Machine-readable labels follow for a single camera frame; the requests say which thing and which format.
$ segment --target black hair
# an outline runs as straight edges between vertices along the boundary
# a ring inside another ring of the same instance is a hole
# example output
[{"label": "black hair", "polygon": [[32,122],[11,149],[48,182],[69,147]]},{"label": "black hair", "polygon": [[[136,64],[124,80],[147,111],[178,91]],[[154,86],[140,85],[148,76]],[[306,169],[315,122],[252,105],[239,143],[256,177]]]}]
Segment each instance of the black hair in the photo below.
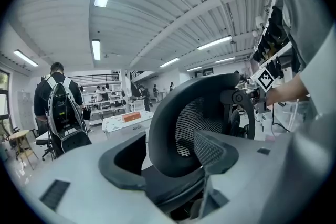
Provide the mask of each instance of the black hair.
[{"label": "black hair", "polygon": [[53,74],[57,71],[62,71],[62,73],[64,72],[64,67],[60,62],[54,62],[50,67],[50,74]]}]

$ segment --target railing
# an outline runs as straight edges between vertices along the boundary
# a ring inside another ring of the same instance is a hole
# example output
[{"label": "railing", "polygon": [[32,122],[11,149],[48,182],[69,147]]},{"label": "railing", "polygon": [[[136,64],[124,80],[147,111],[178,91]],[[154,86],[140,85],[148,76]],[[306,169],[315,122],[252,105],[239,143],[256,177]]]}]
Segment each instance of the railing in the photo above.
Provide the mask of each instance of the railing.
[{"label": "railing", "polygon": [[140,74],[144,73],[144,71],[131,71],[131,77],[130,80],[135,79]]},{"label": "railing", "polygon": [[119,74],[105,74],[105,75],[86,75],[69,77],[73,82],[77,84],[82,83],[99,83],[107,81],[119,81]]}]

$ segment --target orange box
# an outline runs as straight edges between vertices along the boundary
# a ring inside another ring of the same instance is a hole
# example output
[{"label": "orange box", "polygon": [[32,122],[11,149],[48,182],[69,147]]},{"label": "orange box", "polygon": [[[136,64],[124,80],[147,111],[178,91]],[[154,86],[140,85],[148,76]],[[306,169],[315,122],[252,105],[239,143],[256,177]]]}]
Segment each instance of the orange box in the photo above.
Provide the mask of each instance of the orange box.
[{"label": "orange box", "polygon": [[121,118],[124,122],[134,121],[141,118],[140,112],[132,112],[128,114],[121,115]]}]

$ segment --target backpack strap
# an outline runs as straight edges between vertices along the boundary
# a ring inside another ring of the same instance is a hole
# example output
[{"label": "backpack strap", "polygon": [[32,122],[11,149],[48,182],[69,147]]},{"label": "backpack strap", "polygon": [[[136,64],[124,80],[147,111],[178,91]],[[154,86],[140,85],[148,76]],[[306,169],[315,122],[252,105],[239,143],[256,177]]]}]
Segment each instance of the backpack strap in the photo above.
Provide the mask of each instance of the backpack strap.
[{"label": "backpack strap", "polygon": [[49,77],[47,82],[50,85],[51,89],[53,89],[55,87],[55,85],[57,84],[53,77]]},{"label": "backpack strap", "polygon": [[69,89],[70,83],[71,83],[71,79],[69,79],[68,77],[65,77],[63,85]]}]

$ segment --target round wooden table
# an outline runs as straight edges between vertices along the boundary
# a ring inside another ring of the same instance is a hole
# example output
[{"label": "round wooden table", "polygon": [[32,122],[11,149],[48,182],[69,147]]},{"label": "round wooden table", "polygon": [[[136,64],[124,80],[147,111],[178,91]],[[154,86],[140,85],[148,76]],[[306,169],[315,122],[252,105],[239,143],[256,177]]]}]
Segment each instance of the round wooden table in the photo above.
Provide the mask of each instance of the round wooden table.
[{"label": "round wooden table", "polygon": [[[30,132],[30,130],[21,130],[21,131],[18,131],[17,133],[12,134],[12,135],[9,137],[9,140],[15,140],[15,141],[16,141],[17,150],[18,150],[18,155],[20,156],[20,159],[21,159],[22,164],[24,164],[24,163],[23,163],[23,160],[22,160],[22,154],[24,154],[24,155],[26,156],[26,158],[27,158],[27,160],[28,160],[28,162],[29,162],[29,164],[30,164],[32,170],[34,170],[34,169],[33,169],[33,166],[32,166],[32,164],[30,163],[30,160],[29,160],[28,157],[29,157],[31,154],[34,154],[36,158],[38,158],[38,157],[36,156],[35,152],[32,150],[32,148],[31,148],[31,146],[30,146],[30,144],[29,144],[29,142],[28,142],[27,134],[28,134],[29,132]],[[21,142],[22,142],[23,140],[25,140],[25,141],[27,142],[27,145],[29,146],[29,149],[26,149],[26,148],[22,147]]]}]

